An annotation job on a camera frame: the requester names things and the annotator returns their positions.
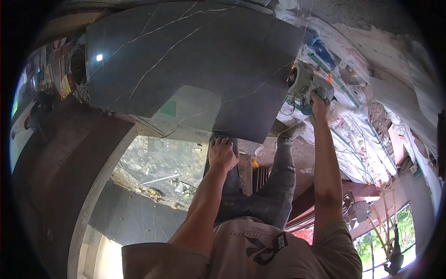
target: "right hand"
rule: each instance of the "right hand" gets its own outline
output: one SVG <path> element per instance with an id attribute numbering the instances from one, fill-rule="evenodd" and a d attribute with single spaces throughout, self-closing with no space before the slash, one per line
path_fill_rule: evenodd
<path id="1" fill-rule="evenodd" d="M 313 100 L 313 124 L 328 123 L 328 112 L 330 110 L 330 102 L 328 99 L 322 100 L 318 94 L 311 92 L 311 99 Z"/>
<path id="2" fill-rule="evenodd" d="M 232 150 L 233 142 L 227 137 L 218 137 L 209 144 L 209 165 L 230 171 L 239 162 L 239 153 Z"/>

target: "dark gray pants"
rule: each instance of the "dark gray pants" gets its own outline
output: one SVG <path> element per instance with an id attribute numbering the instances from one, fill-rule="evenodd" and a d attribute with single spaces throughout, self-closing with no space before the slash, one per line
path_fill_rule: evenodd
<path id="1" fill-rule="evenodd" d="M 210 141 L 217 137 L 225 136 L 213 134 Z M 234 142 L 233 149 L 237 149 L 237 140 L 230 139 Z M 243 194 L 238 166 L 230 170 L 223 185 L 222 200 L 215 223 L 251 216 L 262 220 L 265 224 L 284 229 L 291 212 L 291 203 L 296 188 L 296 169 L 291 155 L 292 146 L 293 141 L 289 138 L 280 136 L 277 139 L 277 152 L 274 155 L 271 175 L 262 188 L 251 196 Z M 207 159 L 204 175 L 208 170 L 209 160 Z"/>

